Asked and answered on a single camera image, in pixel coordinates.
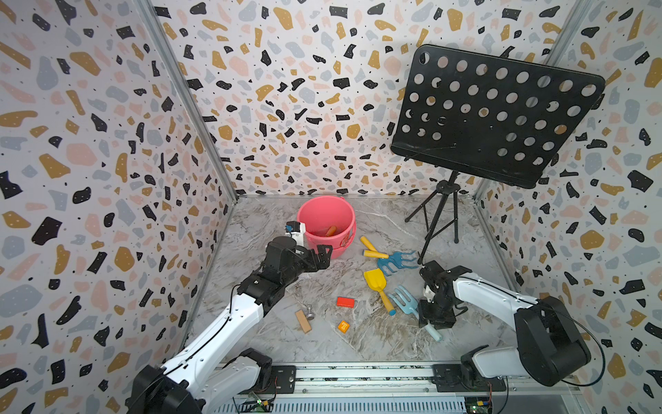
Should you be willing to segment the pink plastic bucket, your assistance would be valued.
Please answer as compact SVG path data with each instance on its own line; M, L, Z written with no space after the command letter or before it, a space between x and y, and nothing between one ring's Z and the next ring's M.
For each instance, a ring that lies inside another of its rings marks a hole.
M340 258L351 246L357 232L356 214L353 207L342 197L320 196L305 202L298 211L297 221L305 224L305 239L310 248L329 245L333 248L331 258ZM338 231L326 237L331 226Z

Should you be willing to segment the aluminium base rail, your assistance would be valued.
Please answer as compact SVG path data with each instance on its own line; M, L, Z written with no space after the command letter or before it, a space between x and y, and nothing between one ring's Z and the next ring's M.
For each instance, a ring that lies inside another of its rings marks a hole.
M470 387L448 362L286 363L218 413L586 413L581 392L514 376Z

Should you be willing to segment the red rectangular block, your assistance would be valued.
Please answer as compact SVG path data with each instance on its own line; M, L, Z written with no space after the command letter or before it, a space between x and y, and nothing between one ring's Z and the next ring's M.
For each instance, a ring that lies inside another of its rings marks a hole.
M336 300L336 305L341 308L353 309L355 304L356 301L353 298L338 297Z

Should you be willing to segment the black perforated music stand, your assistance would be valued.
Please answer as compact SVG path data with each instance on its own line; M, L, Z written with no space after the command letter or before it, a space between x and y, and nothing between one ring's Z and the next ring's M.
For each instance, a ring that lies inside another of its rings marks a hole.
M417 48L391 151L441 167L451 175L417 210L427 212L419 254L443 229L448 201L456 203L460 174L532 189L606 87L603 77L520 60L426 44Z

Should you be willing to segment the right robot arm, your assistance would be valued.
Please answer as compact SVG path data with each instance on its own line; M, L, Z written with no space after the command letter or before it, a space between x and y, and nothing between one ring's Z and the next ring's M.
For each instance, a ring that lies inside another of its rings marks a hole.
M475 305L515 331L510 347L479 346L459 363L436 367L436 379L456 374L469 391L502 391L510 376L528 376L543 386L565 381L591 361L581 327L565 305L553 297L533 298L492 284L467 267L443 269L437 262L422 266L424 297L418 305L424 328L452 329Z

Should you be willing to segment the light blue garden fork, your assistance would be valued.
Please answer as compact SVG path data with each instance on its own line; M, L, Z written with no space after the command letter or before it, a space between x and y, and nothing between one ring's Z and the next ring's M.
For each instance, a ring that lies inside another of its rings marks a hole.
M394 288L394 293L389 294L389 298L400 308L400 310L405 315L411 315L414 317L417 320L419 326L425 329L425 331L429 333L429 336L431 336L435 342L439 343L441 341L441 333L439 333L439 331L434 326L432 326L432 324L423 324L418 312L418 301L405 287L396 286Z

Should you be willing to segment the wooden rectangular block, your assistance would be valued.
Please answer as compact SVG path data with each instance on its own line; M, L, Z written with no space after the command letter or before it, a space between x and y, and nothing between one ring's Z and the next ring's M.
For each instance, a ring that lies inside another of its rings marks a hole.
M312 331L312 327L310 325L310 321L306 315L306 313L303 310L298 310L295 313L296 319L301 327L301 330L303 331L304 334L309 333Z

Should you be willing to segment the orange cube block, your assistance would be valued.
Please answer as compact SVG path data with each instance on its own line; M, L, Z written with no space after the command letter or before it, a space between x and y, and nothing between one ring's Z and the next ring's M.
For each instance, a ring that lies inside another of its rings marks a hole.
M350 324L347 323L346 321L341 321L340 324L338 325L338 330L341 331L342 333L347 333L350 328Z

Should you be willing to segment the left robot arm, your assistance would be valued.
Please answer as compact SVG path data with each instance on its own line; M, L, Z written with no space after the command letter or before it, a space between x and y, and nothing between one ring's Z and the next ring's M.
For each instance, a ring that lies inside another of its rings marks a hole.
M221 363L301 274L328 268L332 252L329 245L308 249L288 236L270 241L259 268L232 288L229 305L212 324L160 367L141 369L126 401L128 411L212 413L239 393L267 389L271 358L250 348L226 366Z

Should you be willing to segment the yellow scoop yellow handle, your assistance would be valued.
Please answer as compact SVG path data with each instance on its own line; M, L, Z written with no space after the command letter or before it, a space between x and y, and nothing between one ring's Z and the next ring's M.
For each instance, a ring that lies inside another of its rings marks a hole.
M386 308L388 314L390 316L395 316L397 312L393 307L391 300L384 292L387 286L387 281L384 276L384 273L380 269L374 269L364 272L363 275L365 281L367 282L367 286L372 291L375 291L376 293L379 294L379 297L381 298L384 308Z

